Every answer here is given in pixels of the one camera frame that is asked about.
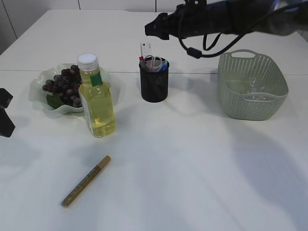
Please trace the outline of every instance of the fruit bowl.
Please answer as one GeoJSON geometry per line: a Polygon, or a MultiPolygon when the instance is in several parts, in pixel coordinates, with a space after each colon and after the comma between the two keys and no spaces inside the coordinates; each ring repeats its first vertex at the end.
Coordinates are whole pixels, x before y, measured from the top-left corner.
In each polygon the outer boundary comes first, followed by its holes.
{"type": "MultiPolygon", "coordinates": [[[[51,68],[47,71],[41,72],[31,83],[30,83],[30,92],[29,100],[32,102],[39,102],[43,109],[46,111],[58,112],[61,114],[67,114],[70,112],[82,112],[83,108],[75,108],[69,105],[62,105],[57,109],[52,108],[47,104],[46,96],[52,95],[52,93],[45,92],[42,90],[42,86],[45,84],[46,80],[53,79],[54,75],[60,75],[63,69],[70,68],[73,64],[60,64],[54,68],[51,68]]],[[[108,81],[110,79],[109,74],[100,67],[101,76],[103,81],[108,81]]]]}

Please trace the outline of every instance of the yellow liquid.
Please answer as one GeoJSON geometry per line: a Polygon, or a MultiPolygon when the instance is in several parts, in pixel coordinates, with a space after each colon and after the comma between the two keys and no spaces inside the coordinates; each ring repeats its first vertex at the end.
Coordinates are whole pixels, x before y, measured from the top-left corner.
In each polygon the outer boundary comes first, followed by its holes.
{"type": "Polygon", "coordinates": [[[99,73],[99,68],[94,71],[80,70],[82,85],[79,93],[83,101],[85,117],[88,126],[95,137],[102,137],[112,133],[116,128],[115,115],[109,87],[106,83],[92,86],[90,76],[99,73]]]}

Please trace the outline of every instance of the black mesh pen holder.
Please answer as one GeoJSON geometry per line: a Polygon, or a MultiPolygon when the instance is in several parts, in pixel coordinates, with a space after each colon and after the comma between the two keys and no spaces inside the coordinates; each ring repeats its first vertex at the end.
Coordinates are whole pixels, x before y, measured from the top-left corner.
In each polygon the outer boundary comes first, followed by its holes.
{"type": "Polygon", "coordinates": [[[160,72],[151,72],[139,64],[141,80],[141,96],[144,100],[151,103],[158,103],[165,100],[168,96],[168,75],[169,62],[167,69],[160,72]]]}

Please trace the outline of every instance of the white wall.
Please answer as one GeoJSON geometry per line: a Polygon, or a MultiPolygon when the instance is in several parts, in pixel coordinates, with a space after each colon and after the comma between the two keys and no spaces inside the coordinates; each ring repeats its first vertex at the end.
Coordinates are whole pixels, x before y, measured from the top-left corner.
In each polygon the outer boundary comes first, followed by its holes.
{"type": "Polygon", "coordinates": [[[3,0],[18,37],[50,9],[79,9],[78,0],[3,0]]]}
{"type": "Polygon", "coordinates": [[[16,40],[13,28],[0,1],[0,54],[16,40]]]}
{"type": "Polygon", "coordinates": [[[79,0],[82,10],[155,12],[155,0],[79,0]]]}
{"type": "MultiPolygon", "coordinates": [[[[156,0],[157,12],[174,12],[177,5],[184,4],[184,0],[156,0]]],[[[207,0],[208,4],[217,2],[220,0],[207,0]]]]}
{"type": "MultiPolygon", "coordinates": [[[[17,37],[50,9],[127,10],[173,12],[184,0],[3,0],[17,37]]],[[[303,33],[308,41],[308,32],[303,33]]],[[[0,1],[0,54],[15,41],[15,35],[0,1]]]]}

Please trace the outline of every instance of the bottle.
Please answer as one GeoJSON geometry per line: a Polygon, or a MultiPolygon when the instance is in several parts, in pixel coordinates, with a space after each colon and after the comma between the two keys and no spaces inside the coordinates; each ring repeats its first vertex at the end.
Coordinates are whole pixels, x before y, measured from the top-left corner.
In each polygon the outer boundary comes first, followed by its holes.
{"type": "Polygon", "coordinates": [[[79,95],[85,118],[93,136],[102,137],[116,128],[112,98],[107,83],[102,82],[98,58],[86,53],[78,56],[82,84],[79,95]]]}

